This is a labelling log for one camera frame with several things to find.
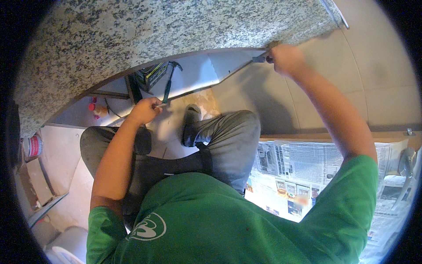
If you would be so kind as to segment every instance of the cable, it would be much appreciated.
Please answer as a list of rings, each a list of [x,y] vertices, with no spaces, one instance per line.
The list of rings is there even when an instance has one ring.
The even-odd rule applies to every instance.
[[[106,104],[106,106],[107,106],[107,109],[108,110],[110,110],[113,114],[115,114],[117,117],[119,117],[119,118],[122,118],[121,116],[119,116],[118,114],[116,114],[116,112],[115,111],[113,111],[112,109],[111,109],[111,107],[110,107],[110,105],[108,104],[108,102],[107,102],[107,98],[104,98],[104,100],[105,100],[105,104]]]

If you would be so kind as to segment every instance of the person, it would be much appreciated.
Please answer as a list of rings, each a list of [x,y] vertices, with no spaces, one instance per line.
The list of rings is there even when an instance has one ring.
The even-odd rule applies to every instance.
[[[164,161],[133,151],[139,127],[161,112],[161,102],[148,98],[118,130],[92,128],[82,135],[82,158],[95,176],[87,263],[359,261],[378,184],[371,132],[352,104],[306,64],[298,48],[279,45],[270,56],[275,71],[292,78],[308,95],[344,157],[303,220],[280,218],[242,196],[260,133],[253,113],[199,121],[198,109],[189,106],[182,141],[190,147],[198,144],[200,151]],[[124,228],[131,213],[125,212],[128,196],[138,197],[132,200],[139,206],[129,234]]]

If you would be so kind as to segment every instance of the claw hammer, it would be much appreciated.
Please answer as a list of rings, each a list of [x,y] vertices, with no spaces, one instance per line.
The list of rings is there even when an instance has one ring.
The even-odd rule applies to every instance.
[[[180,66],[180,64],[178,64],[175,61],[169,61],[168,64],[172,66],[172,69],[171,69],[170,77],[168,78],[167,84],[165,86],[164,98],[162,100],[162,103],[167,103],[168,94],[170,93],[170,87],[171,87],[171,77],[173,76],[174,68],[178,67],[180,71],[183,71],[182,66]]]

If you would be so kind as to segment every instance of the hammer handle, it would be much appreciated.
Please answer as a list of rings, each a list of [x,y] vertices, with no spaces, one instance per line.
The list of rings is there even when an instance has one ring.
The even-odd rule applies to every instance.
[[[167,103],[167,99],[168,99],[168,94],[170,93],[170,87],[171,87],[171,79],[169,79],[167,81],[167,84],[165,86],[165,91],[164,91],[164,98],[162,100],[162,103]]]

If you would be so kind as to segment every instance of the knee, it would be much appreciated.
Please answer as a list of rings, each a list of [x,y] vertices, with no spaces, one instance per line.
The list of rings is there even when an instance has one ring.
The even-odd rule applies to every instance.
[[[90,126],[87,129],[85,129],[85,131],[83,131],[81,135],[81,144],[82,142],[92,140],[92,138],[94,138],[97,133],[98,133],[97,127],[95,126]]]
[[[237,111],[239,121],[250,128],[261,130],[261,123],[258,115],[249,110]]]
[[[100,134],[100,130],[98,128],[99,127],[97,126],[90,126],[82,132],[81,139],[79,141],[81,152],[86,146],[92,145],[92,143],[98,138],[98,135]]]

